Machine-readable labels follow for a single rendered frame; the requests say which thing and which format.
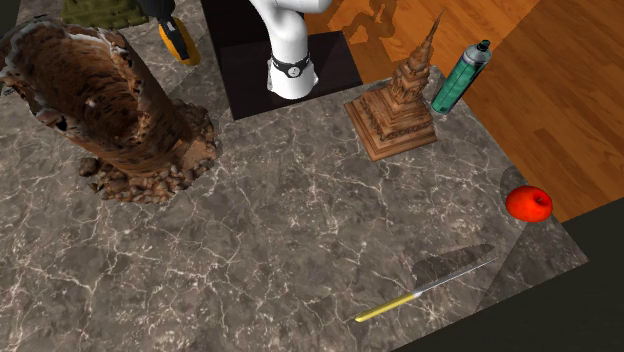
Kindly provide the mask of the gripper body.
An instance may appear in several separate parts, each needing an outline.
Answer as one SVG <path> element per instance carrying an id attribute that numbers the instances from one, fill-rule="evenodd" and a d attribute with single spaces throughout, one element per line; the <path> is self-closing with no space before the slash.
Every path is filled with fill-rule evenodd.
<path id="1" fill-rule="evenodd" d="M 175 10 L 175 0 L 136 0 L 142 11 L 158 20 L 172 17 Z"/>

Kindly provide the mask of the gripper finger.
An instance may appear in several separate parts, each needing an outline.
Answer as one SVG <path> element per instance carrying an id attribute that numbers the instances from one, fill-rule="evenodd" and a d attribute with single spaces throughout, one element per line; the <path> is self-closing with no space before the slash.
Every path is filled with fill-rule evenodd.
<path id="1" fill-rule="evenodd" d="M 178 61 L 190 58 L 188 47 L 182 33 L 182 26 L 175 17 L 160 20 L 160 36 L 166 47 Z"/>

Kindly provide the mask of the yellow oval object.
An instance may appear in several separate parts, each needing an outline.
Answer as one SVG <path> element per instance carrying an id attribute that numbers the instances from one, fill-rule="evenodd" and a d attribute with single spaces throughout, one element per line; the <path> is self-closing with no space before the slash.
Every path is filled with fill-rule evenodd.
<path id="1" fill-rule="evenodd" d="M 190 54 L 190 58 L 188 60 L 179 61 L 179 62 L 182 63 L 182 64 L 185 64 L 185 65 L 195 66 L 195 65 L 197 65 L 200 62 L 201 56 L 200 56 L 200 54 L 198 52 L 198 49 L 197 49 L 197 47 L 196 47 L 192 37 L 190 36 L 190 34 L 189 34 L 187 28 L 185 27 L 185 25 L 183 24 L 183 22 L 179 18 L 177 18 L 177 17 L 175 17 L 175 18 L 179 21 L 179 24 L 182 26 L 182 33 L 184 35 L 184 39 L 185 39 L 187 47 L 188 47 L 188 52 Z"/>

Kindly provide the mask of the olive green textured object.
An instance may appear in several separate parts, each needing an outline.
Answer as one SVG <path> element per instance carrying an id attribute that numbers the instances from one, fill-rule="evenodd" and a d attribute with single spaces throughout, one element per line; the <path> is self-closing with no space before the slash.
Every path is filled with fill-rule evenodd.
<path id="1" fill-rule="evenodd" d="M 67 24 L 123 29 L 149 21 L 136 0 L 63 0 L 61 19 Z"/>

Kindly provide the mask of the brown tree stump figure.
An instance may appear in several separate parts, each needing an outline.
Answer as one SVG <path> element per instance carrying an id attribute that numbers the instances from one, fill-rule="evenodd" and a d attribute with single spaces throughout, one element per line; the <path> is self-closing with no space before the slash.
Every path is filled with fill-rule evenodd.
<path id="1" fill-rule="evenodd" d="M 0 82 L 89 151 L 80 174 L 104 200 L 168 201 L 217 158 L 206 108 L 170 99 L 117 30 L 34 17 L 0 37 Z"/>

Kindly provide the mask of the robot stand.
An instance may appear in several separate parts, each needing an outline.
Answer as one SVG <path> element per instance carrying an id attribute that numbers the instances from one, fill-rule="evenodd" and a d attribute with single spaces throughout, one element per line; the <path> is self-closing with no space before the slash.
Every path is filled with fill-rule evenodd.
<path id="1" fill-rule="evenodd" d="M 236 120 L 295 102 L 267 88 L 269 35 L 249 0 L 201 0 L 220 72 Z M 356 64 L 340 31 L 313 34 L 311 61 L 320 79 L 304 100 L 362 84 Z"/>

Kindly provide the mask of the brown wooden tower figure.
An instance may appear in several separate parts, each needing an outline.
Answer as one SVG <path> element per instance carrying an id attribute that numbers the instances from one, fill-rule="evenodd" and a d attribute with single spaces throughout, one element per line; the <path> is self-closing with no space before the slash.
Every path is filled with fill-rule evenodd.
<path id="1" fill-rule="evenodd" d="M 429 84 L 435 22 L 426 38 L 393 71 L 388 83 L 345 104 L 369 157 L 378 161 L 437 140 L 423 90 Z"/>

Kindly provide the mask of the green spray bottle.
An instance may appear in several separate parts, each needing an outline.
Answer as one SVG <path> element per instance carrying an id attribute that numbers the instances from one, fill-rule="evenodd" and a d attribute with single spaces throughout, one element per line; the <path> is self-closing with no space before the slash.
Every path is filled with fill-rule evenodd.
<path id="1" fill-rule="evenodd" d="M 492 58 L 491 42 L 468 46 L 431 102 L 431 108 L 448 114 Z"/>

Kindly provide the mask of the red apple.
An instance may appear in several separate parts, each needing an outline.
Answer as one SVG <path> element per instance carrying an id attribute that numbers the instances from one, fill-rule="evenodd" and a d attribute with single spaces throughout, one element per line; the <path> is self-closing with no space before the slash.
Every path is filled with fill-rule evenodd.
<path id="1" fill-rule="evenodd" d="M 534 186 L 521 186 L 512 190 L 505 200 L 510 215 L 525 222 L 541 222 L 553 211 L 551 197 Z"/>

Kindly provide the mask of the yellow handled knife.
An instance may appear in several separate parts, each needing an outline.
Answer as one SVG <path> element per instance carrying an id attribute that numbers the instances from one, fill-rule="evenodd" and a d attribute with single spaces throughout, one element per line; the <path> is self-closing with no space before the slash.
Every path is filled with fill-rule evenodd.
<path id="1" fill-rule="evenodd" d="M 428 283 L 422 286 L 419 286 L 418 288 L 403 294 L 397 298 L 394 298 L 392 300 L 389 300 L 381 305 L 378 305 L 376 307 L 373 307 L 371 309 L 368 309 L 358 315 L 355 316 L 354 320 L 356 322 L 363 322 L 366 320 L 369 320 L 373 317 L 376 317 L 382 313 L 385 313 L 391 309 L 394 309 L 400 305 L 406 304 L 411 300 L 415 300 L 417 298 L 419 298 L 420 296 L 422 296 L 425 292 L 430 291 L 440 285 L 443 285 L 449 281 L 455 280 L 463 275 L 466 275 L 467 273 L 473 272 L 475 270 L 477 270 L 478 268 L 481 268 L 483 266 L 486 266 L 487 264 L 496 261 L 497 257 L 494 257 L 492 259 L 489 259 L 487 261 L 484 261 L 483 263 L 480 264 L 475 264 L 470 266 L 467 269 L 463 269 L 463 270 L 459 270 L 455 273 L 449 274 L 447 276 L 444 276 L 441 279 L 438 279 L 436 281 L 433 281 L 432 283 Z"/>

